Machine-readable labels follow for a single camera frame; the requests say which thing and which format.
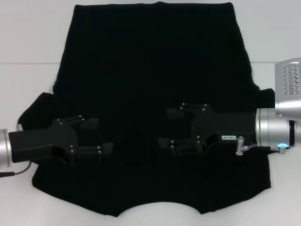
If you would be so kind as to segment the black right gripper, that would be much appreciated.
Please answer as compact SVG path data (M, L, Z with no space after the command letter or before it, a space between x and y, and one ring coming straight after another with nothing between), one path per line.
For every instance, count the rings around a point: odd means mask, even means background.
M217 113L210 104L182 103L166 115L171 120L193 118L191 139L158 138L160 149L174 156L207 153L214 144L236 144L237 153L257 146L254 112Z

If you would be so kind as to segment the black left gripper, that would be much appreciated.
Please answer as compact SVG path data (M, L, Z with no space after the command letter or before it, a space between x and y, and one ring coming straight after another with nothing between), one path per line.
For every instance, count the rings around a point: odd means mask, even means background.
M76 115L59 118L51 127L9 133L12 161L37 161L60 158L66 164L98 164L103 156L111 155L113 143L78 146L74 129L98 129L97 118Z

